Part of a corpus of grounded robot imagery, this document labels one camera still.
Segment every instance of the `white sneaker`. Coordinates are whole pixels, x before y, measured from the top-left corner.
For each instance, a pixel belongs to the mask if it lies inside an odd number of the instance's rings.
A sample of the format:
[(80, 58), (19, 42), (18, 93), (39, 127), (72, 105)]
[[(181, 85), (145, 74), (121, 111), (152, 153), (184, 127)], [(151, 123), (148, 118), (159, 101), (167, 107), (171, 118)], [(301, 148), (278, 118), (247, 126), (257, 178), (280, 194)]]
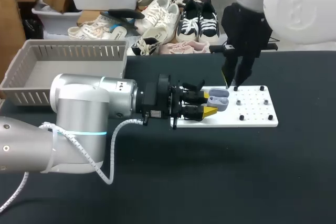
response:
[(116, 22), (111, 18), (105, 17), (103, 15), (99, 15), (95, 20), (85, 22), (84, 24), (93, 26), (93, 27), (100, 26), (100, 27), (110, 28), (111, 26), (115, 25)]
[(147, 30), (141, 38), (127, 50), (127, 56), (151, 55), (167, 39), (168, 30), (164, 26)]
[(179, 6), (176, 4), (172, 4), (167, 10), (162, 9), (161, 18), (155, 25), (155, 27), (164, 26), (167, 28), (168, 31), (168, 37), (163, 42), (164, 44), (172, 41), (172, 39), (175, 37), (175, 31), (177, 28), (178, 18), (180, 17), (180, 10)]
[(168, 9), (170, 0), (154, 0), (141, 13), (145, 15), (144, 19), (137, 19), (135, 26), (139, 34), (143, 35), (148, 29), (153, 28), (161, 17), (161, 10)]
[(113, 39), (107, 31), (108, 29), (104, 27), (84, 24), (81, 27), (70, 27), (68, 34), (70, 39)]

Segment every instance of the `gray plastic basket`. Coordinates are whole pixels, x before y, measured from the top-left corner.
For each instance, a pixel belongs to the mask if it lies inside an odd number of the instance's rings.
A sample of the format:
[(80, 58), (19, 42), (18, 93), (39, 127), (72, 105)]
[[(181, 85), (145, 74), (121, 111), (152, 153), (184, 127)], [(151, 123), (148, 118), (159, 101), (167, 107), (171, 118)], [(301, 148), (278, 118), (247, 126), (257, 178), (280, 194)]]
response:
[(0, 84), (15, 105), (50, 105), (53, 79), (60, 73), (123, 78), (124, 40), (28, 40)]

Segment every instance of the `black table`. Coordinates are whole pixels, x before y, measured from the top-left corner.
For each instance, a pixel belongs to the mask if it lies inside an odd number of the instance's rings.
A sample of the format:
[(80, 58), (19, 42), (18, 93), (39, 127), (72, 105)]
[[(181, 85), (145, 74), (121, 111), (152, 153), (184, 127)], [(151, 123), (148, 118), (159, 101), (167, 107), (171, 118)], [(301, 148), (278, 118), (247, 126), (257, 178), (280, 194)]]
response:
[[(170, 73), (219, 86), (223, 61), (219, 54), (130, 58), (126, 78), (143, 86)], [(129, 125), (117, 137), (111, 186), (95, 173), (31, 174), (0, 223), (335, 223), (335, 67), (336, 52), (264, 53), (245, 84), (269, 87), (278, 127)], [(50, 109), (8, 101), (0, 115), (35, 126), (56, 119)], [(118, 123), (110, 120), (109, 138)], [(1, 204), (22, 176), (0, 175)]]

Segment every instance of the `gray object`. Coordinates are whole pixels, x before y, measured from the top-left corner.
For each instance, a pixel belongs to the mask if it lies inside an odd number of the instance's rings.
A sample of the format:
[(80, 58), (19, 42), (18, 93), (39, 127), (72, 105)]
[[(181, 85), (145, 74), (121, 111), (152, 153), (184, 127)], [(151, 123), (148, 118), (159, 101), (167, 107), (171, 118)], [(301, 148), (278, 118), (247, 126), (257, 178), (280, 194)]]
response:
[(61, 74), (55, 78), (50, 88), (50, 105), (56, 113), (58, 113), (59, 91), (68, 84), (87, 84), (107, 90), (110, 98), (108, 111), (111, 118), (129, 118), (135, 111), (138, 87), (134, 80)]
[(218, 108), (218, 111), (225, 111), (229, 105), (229, 99), (227, 97), (209, 97), (208, 107)]
[(213, 88), (209, 90), (211, 97), (229, 97), (230, 92), (227, 89)]
[(15, 105), (50, 105), (51, 83), (61, 73), (122, 78), (127, 47), (123, 40), (28, 40), (0, 90)]
[[(59, 94), (56, 124), (74, 135), (99, 167), (105, 154), (108, 106), (108, 91), (98, 87), (67, 85)], [(56, 134), (54, 139), (51, 131), (0, 117), (0, 136), (1, 172), (94, 172), (77, 148), (61, 134)]]
[(52, 132), (0, 116), (0, 136), (1, 171), (45, 170), (52, 150)]

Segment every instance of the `hole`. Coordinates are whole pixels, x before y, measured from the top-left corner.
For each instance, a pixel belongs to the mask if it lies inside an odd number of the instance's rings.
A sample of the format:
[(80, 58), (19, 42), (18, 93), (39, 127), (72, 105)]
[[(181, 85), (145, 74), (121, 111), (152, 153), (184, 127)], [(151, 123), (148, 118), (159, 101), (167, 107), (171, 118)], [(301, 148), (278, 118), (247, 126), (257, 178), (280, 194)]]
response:
[(40, 103), (42, 103), (42, 100), (41, 100), (41, 98), (40, 98), (40, 96), (38, 95), (37, 92), (36, 92), (36, 96), (37, 96), (38, 100), (40, 101)]
[(30, 92), (28, 92), (28, 94), (29, 94), (29, 96), (30, 96), (31, 100), (33, 101), (33, 103), (34, 103), (34, 104), (36, 104), (36, 102), (35, 102), (35, 100), (34, 100), (33, 96), (31, 95), (31, 93), (30, 93)]
[(49, 101), (48, 101), (48, 98), (47, 98), (45, 92), (43, 92), (42, 94), (43, 94), (43, 96), (44, 96), (44, 99), (46, 99), (46, 102), (49, 104)]
[(23, 92), (21, 92), (21, 95), (22, 95), (22, 96), (23, 96), (23, 98), (25, 99), (26, 103), (28, 103), (28, 100), (27, 100), (27, 98), (26, 98), (25, 94), (24, 94)]
[(22, 104), (22, 101), (20, 100), (20, 98), (19, 98), (19, 96), (17, 95), (17, 93), (15, 93), (14, 95), (15, 95), (16, 99), (19, 101), (19, 103)]

